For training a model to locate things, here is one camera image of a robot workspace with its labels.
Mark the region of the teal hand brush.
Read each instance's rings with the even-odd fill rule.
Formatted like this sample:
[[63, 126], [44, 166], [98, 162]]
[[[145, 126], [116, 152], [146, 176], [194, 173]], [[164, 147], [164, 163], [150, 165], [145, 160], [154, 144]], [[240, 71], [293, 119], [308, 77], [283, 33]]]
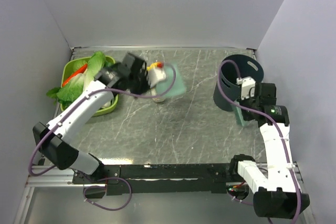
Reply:
[[235, 100], [234, 103], [235, 104], [232, 105], [232, 109], [235, 115], [236, 123], [242, 127], [245, 127], [247, 122], [244, 120], [243, 110], [240, 108], [239, 100]]

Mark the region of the teal dustpan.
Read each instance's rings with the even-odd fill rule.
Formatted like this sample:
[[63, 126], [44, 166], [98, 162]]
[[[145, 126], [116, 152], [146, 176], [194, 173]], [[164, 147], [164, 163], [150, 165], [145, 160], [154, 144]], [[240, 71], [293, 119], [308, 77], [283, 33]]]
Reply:
[[[172, 64], [172, 66], [175, 69], [176, 77], [175, 81], [173, 83], [173, 86], [170, 88], [168, 93], [166, 93], [162, 98], [169, 99], [172, 97], [177, 97], [180, 95], [183, 95], [186, 92], [186, 85], [184, 84], [182, 75], [179, 72], [179, 69], [177, 67], [177, 64]], [[171, 67], [164, 66], [163, 67], [164, 72], [166, 73], [166, 79], [164, 81], [159, 82], [154, 90], [157, 94], [162, 94], [164, 91], [166, 91], [170, 85], [173, 82], [173, 70]]]

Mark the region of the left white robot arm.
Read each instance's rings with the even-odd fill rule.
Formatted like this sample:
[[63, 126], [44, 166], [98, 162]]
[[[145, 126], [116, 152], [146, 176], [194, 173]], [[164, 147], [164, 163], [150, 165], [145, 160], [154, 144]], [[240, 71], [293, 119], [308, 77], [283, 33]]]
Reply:
[[70, 137], [108, 101], [119, 93], [139, 97], [150, 86], [146, 61], [127, 53], [121, 62], [101, 68], [84, 92], [58, 117], [33, 128], [34, 153], [40, 152], [60, 170], [71, 168], [85, 173], [92, 183], [104, 177], [104, 164], [92, 154], [70, 145]]

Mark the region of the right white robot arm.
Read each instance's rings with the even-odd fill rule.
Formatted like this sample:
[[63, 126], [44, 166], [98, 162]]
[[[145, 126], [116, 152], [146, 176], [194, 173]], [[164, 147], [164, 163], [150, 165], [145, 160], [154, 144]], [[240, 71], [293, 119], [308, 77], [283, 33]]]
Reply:
[[247, 155], [235, 155], [229, 175], [244, 181], [251, 189], [257, 216], [290, 219], [296, 223], [299, 215], [310, 205], [309, 195], [302, 193], [295, 175], [289, 132], [288, 110], [277, 105], [276, 86], [258, 83], [253, 78], [238, 78], [240, 96], [235, 104], [242, 109], [245, 120], [256, 120], [265, 145], [267, 175], [256, 161]]

